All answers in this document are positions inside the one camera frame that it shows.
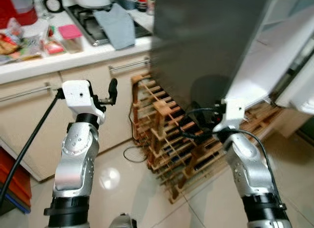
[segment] refrigerator door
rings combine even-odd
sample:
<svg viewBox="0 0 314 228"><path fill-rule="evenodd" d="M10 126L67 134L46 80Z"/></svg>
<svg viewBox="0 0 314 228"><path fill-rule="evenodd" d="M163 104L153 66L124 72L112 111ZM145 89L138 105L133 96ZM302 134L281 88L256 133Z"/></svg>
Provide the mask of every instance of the refrigerator door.
<svg viewBox="0 0 314 228"><path fill-rule="evenodd" d="M224 98L271 0L156 0L152 75L183 108Z"/></svg>

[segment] kitchen cabinet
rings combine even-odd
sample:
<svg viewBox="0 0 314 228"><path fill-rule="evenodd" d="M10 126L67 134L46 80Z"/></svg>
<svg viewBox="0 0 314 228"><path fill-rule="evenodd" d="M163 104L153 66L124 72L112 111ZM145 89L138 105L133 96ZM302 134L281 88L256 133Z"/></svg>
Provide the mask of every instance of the kitchen cabinet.
<svg viewBox="0 0 314 228"><path fill-rule="evenodd" d="M131 138L131 124L128 118L132 102L131 77L148 71L142 64L147 56L147 53L142 53L61 72L63 81L89 80L94 94L98 95L100 99L108 97L108 86L111 79L118 80L116 105L107 106L105 123L99 127L100 152ZM116 67L124 65L126 68L116 70Z"/></svg>
<svg viewBox="0 0 314 228"><path fill-rule="evenodd" d="M0 98L39 87L62 84L58 73L52 73L0 85ZM0 145L16 157L27 142L56 91L46 89L36 93L3 100L0 102ZM65 101L58 100L33 143L24 156L23 166L37 179L43 180L54 174L61 156L61 142L66 134L72 114Z"/></svg>

